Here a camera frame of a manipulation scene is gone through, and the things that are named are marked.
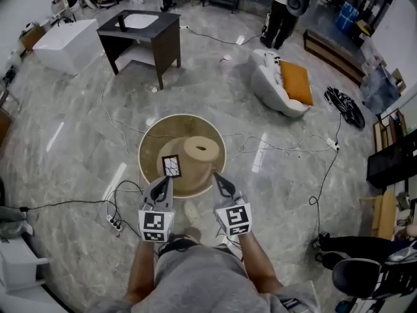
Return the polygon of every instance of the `orange cushion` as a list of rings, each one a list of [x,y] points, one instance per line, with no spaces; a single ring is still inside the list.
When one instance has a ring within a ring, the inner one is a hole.
[[[292,100],[300,101],[309,106],[313,105],[307,70],[304,67],[280,60],[281,75],[284,89]]]

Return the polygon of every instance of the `gray shirt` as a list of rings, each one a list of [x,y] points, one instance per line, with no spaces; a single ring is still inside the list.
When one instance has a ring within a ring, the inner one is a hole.
[[[259,294],[238,258],[203,245],[164,254],[155,275],[155,290],[136,312],[320,312],[312,282]],[[131,308],[123,300],[97,298],[85,312],[128,313]]]

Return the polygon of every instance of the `blue container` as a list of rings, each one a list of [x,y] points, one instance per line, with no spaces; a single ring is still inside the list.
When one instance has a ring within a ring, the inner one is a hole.
[[[347,33],[352,24],[358,19],[359,12],[350,3],[345,2],[336,19],[336,27]]]

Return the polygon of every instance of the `extension cord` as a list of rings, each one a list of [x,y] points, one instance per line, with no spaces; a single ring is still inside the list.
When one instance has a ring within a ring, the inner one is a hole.
[[[340,146],[335,143],[333,140],[331,140],[330,138],[326,139],[326,144],[330,146],[331,149],[333,149],[335,152],[339,151]]]
[[[116,231],[119,231],[119,232],[123,231],[123,227],[121,225],[117,225],[117,226],[115,225],[115,219],[111,215],[108,215],[106,219],[110,223],[110,225],[114,227]]]

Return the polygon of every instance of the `beige cylindrical object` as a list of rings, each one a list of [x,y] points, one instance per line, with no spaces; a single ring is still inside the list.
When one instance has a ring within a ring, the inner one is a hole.
[[[217,143],[206,137],[176,138],[166,143],[158,154],[157,170],[164,176],[163,157],[178,155],[181,176],[173,178],[175,189],[192,191],[208,178],[212,162],[220,153]]]

